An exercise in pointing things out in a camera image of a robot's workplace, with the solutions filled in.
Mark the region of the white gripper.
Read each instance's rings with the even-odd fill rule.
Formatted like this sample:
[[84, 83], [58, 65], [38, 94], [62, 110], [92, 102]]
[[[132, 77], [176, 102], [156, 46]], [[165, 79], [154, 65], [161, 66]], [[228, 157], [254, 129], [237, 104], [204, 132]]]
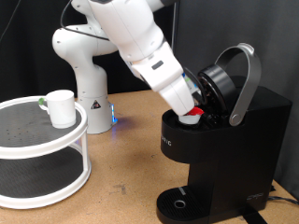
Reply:
[[179, 116], [187, 114], [194, 108], [192, 95], [183, 77], [177, 78], [159, 93]]

